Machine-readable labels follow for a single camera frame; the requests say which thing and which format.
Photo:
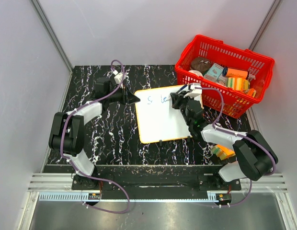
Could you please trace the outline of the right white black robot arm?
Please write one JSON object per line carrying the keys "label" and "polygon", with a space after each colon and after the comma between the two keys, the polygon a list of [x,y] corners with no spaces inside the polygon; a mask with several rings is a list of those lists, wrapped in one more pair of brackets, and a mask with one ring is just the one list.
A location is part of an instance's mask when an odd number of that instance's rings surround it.
{"label": "right white black robot arm", "polygon": [[194,140],[219,144],[235,153],[236,161],[221,167],[214,176],[215,188],[223,190],[233,180],[258,181],[274,173],[278,157],[259,131],[234,132],[218,127],[206,120],[200,101],[186,92],[172,92],[170,97],[172,108],[181,112]]}

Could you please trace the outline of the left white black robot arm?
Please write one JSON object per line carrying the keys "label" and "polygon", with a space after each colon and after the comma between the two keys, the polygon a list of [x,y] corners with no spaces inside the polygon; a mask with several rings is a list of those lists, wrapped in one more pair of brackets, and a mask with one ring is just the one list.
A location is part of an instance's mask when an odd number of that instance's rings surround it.
{"label": "left white black robot arm", "polygon": [[129,105],[140,102],[123,81],[122,73],[117,74],[113,80],[100,78],[84,105],[67,113],[57,112],[54,115],[49,147],[59,151],[61,157],[71,163],[76,174],[83,176],[82,184],[91,190],[98,186],[99,178],[94,164],[84,150],[85,125],[102,115],[112,103]]}

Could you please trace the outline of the yellow framed whiteboard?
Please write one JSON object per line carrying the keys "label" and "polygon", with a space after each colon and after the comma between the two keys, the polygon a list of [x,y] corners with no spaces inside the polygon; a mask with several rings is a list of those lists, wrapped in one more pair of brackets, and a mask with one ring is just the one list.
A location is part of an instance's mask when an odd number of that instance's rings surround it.
{"label": "yellow framed whiteboard", "polygon": [[[170,141],[192,137],[180,110],[172,108],[170,93],[182,85],[138,90],[135,96],[137,126],[140,142],[143,144]],[[188,86],[181,91],[188,92]],[[202,95],[194,98],[203,106]]]}

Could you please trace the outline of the white blue whiteboard marker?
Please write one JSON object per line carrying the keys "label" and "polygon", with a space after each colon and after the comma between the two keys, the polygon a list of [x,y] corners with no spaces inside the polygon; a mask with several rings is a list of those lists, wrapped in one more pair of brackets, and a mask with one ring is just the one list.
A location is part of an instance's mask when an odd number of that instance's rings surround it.
{"label": "white blue whiteboard marker", "polygon": [[170,93],[170,97],[172,98],[174,95],[179,94],[179,93],[180,93],[182,90],[184,90],[187,86],[188,86],[188,85],[185,84],[185,85],[183,85],[182,87],[180,87],[177,91],[175,91],[175,92],[171,92],[171,93]]}

